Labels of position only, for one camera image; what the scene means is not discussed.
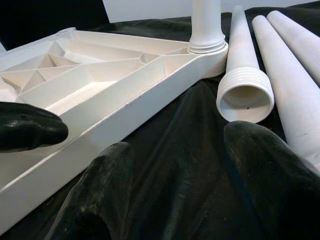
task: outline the black fabric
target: black fabric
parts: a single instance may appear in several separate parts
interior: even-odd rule
[[[246,10],[249,27],[264,70],[251,20],[279,10],[320,36],[320,2],[301,7],[257,7]],[[223,13],[222,31],[229,39],[231,13]],[[188,41],[190,17],[101,25],[95,31]],[[134,151],[134,172],[125,239],[268,239],[250,192],[228,158],[216,108],[222,75],[201,80],[130,134],[124,141]],[[276,108],[260,123],[283,140]],[[79,176],[0,237],[42,240],[68,191]]]
[[[109,23],[103,0],[1,0],[0,42],[10,50],[56,32]]]

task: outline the white plastic base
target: white plastic base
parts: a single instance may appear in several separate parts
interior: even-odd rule
[[[71,33],[70,38],[51,37],[0,57],[0,77],[14,88],[17,102],[56,113],[69,127],[61,144],[0,154],[0,234],[107,146],[198,80],[226,69],[227,44],[211,54],[192,54],[188,42]]]

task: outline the threaded end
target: threaded end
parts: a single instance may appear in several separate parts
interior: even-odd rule
[[[192,53],[192,54],[211,54],[214,52],[218,52],[221,49],[223,49],[226,46],[226,41],[223,38],[223,40],[217,44],[214,45],[209,45],[209,46],[194,46],[192,45],[192,43],[190,42],[189,48],[188,48],[188,52]]]
[[[268,76],[254,67],[241,67],[228,72],[220,81],[216,106],[229,122],[264,120],[275,105]]]

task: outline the white tube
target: white tube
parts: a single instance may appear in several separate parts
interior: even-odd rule
[[[232,13],[226,74],[219,83],[216,106],[229,122],[257,123],[274,108],[268,76],[259,69],[246,15],[242,6]]]
[[[224,48],[226,41],[221,30],[220,0],[193,0],[191,20],[191,53],[209,54]]]
[[[267,19],[320,87],[320,37],[279,11]]]
[[[287,143],[320,163],[320,89],[264,16],[252,21]]]

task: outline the gloved hand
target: gloved hand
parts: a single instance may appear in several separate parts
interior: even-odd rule
[[[228,123],[224,142],[270,239],[319,239],[315,167],[269,129],[250,122]]]
[[[107,147],[66,197],[45,240],[124,240],[134,173],[126,142]]]
[[[28,104],[0,102],[0,153],[58,144],[68,137],[55,114]]]

